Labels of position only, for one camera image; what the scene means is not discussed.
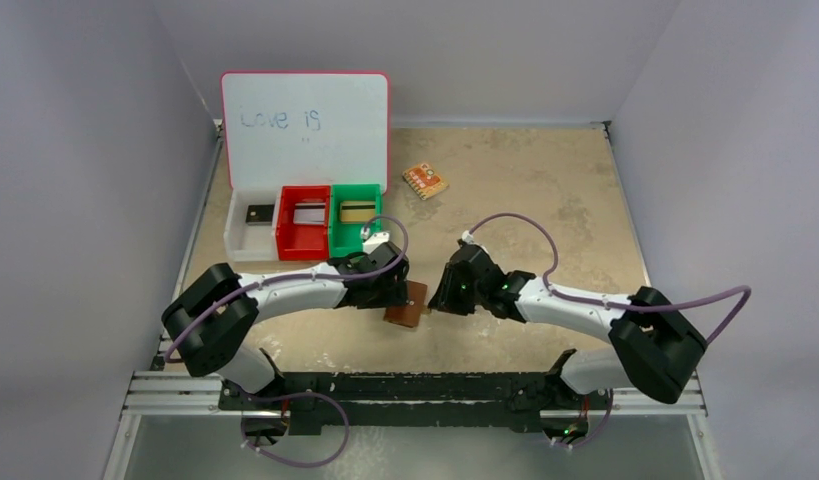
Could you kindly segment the brown leather card holder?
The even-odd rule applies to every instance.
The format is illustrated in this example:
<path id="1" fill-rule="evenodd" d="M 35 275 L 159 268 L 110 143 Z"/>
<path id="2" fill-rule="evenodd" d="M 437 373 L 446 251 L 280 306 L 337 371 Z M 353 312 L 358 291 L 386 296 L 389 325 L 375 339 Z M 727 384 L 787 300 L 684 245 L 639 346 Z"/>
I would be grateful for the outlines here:
<path id="1" fill-rule="evenodd" d="M 427 291 L 426 284 L 408 281 L 406 303 L 402 306 L 387 307 L 383 320 L 404 328 L 417 328 L 422 316 L 428 312 L 426 305 Z"/>

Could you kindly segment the gold card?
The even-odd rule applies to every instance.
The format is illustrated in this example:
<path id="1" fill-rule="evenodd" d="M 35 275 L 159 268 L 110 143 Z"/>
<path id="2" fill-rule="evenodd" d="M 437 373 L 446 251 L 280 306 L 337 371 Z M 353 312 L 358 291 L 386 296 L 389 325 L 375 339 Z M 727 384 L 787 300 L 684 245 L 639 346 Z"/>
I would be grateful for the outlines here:
<path id="1" fill-rule="evenodd" d="M 376 202 L 346 200 L 339 204 L 338 219 L 346 224 L 364 224 L 377 214 Z"/>

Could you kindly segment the silver card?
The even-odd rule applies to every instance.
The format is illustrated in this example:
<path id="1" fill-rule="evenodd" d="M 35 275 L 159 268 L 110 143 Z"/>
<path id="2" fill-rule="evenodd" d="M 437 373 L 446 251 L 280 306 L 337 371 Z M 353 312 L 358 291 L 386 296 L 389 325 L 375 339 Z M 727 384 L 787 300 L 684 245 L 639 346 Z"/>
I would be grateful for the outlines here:
<path id="1" fill-rule="evenodd" d="M 328 203 L 306 201 L 293 204 L 292 223 L 294 225 L 324 225 L 328 217 Z"/>

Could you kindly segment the black card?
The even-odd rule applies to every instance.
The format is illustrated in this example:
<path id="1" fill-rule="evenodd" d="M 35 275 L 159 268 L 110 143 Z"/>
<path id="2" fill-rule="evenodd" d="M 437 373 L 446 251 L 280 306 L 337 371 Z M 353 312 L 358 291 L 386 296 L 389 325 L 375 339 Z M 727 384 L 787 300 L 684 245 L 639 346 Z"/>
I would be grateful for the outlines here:
<path id="1" fill-rule="evenodd" d="M 274 222 L 274 204 L 249 205 L 245 213 L 247 226 L 271 226 Z"/>

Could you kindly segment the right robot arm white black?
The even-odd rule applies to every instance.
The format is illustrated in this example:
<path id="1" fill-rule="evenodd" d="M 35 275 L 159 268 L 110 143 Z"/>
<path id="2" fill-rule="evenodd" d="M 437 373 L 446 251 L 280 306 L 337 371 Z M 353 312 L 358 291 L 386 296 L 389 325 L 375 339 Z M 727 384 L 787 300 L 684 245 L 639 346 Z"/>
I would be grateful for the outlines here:
<path id="1" fill-rule="evenodd" d="M 500 319 L 555 325 L 607 342 L 603 349 L 567 352 L 551 368 L 553 382 L 578 395 L 635 388 L 674 404 L 708 348 L 656 289 L 624 296 L 548 287 L 534 273 L 503 271 L 474 244 L 460 243 L 428 306 L 460 316 L 482 308 Z"/>

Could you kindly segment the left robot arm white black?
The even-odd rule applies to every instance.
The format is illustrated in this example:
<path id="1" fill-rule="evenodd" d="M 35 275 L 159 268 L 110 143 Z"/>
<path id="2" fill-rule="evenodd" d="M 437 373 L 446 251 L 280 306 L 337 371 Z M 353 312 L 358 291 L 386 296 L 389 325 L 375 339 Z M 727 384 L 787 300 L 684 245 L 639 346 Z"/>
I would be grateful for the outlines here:
<path id="1" fill-rule="evenodd" d="M 245 342 L 254 325 L 309 310 L 404 306 L 408 272 L 405 252 L 392 242 L 274 274 L 215 264 L 163 311 L 172 340 L 164 359 L 183 363 L 193 377 L 218 374 L 248 394 L 277 395 L 282 381 L 275 363 Z"/>

